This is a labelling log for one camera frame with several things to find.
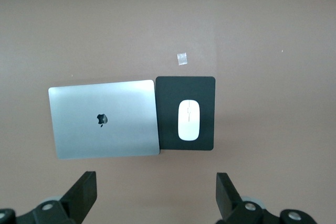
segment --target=apple logo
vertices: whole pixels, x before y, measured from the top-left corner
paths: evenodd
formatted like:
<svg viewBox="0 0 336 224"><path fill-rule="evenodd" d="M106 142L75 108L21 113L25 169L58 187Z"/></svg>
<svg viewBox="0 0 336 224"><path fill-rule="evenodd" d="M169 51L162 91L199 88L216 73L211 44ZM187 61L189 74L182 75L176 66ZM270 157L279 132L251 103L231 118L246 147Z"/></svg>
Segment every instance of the apple logo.
<svg viewBox="0 0 336 224"><path fill-rule="evenodd" d="M105 123L107 123L107 116L105 115L105 114L99 114L99 115L97 115L97 118L98 118L98 120L99 120L99 122L98 122L98 124L101 124L101 126L100 127L103 127L103 125L105 124Z"/></svg>

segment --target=computer mouse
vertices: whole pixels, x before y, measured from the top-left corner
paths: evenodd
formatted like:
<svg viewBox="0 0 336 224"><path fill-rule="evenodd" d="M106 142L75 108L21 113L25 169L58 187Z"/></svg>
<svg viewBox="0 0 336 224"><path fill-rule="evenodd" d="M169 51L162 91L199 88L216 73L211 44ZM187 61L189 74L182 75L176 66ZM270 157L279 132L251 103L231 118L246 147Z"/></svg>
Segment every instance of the computer mouse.
<svg viewBox="0 0 336 224"><path fill-rule="evenodd" d="M196 140L200 134L200 105L194 100L183 100L178 107L178 136L185 141Z"/></svg>

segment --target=bolt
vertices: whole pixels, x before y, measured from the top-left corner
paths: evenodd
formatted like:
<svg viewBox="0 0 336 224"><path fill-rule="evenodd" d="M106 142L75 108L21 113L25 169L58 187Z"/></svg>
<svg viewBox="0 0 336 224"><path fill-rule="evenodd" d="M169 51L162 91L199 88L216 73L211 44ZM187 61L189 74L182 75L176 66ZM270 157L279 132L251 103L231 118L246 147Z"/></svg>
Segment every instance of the bolt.
<svg viewBox="0 0 336 224"><path fill-rule="evenodd" d="M301 220L301 216L297 212L289 212L288 216L292 220Z"/></svg>
<svg viewBox="0 0 336 224"><path fill-rule="evenodd" d="M46 205L44 205L43 207L42 207L42 210L43 211L47 211L47 210L49 210L49 209L51 209L52 208L52 204L46 204Z"/></svg>
<svg viewBox="0 0 336 224"><path fill-rule="evenodd" d="M250 210L250 211L255 211L255 210L257 209L256 206L253 205L252 203L247 203L247 204L245 205L245 208L246 208L247 210Z"/></svg>

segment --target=laptop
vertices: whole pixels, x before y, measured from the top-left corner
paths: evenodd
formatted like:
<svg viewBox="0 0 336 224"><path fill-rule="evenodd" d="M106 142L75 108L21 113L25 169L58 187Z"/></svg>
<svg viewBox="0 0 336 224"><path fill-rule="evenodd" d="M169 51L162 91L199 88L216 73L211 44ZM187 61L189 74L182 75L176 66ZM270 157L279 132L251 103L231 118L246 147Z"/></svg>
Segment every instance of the laptop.
<svg viewBox="0 0 336 224"><path fill-rule="evenodd" d="M49 88L59 159L160 152L152 80Z"/></svg>

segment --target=beige table surface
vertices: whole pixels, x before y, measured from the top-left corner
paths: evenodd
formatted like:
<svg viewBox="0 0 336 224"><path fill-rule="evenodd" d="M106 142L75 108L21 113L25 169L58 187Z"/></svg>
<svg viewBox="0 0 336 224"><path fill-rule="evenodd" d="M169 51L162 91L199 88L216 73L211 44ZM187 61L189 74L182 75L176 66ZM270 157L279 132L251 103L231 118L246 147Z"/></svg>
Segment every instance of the beige table surface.
<svg viewBox="0 0 336 224"><path fill-rule="evenodd" d="M49 87L157 76L216 78L212 151L57 159ZM335 165L336 0L0 0L0 208L95 170L84 224L212 224L227 172L275 215L332 224Z"/></svg>

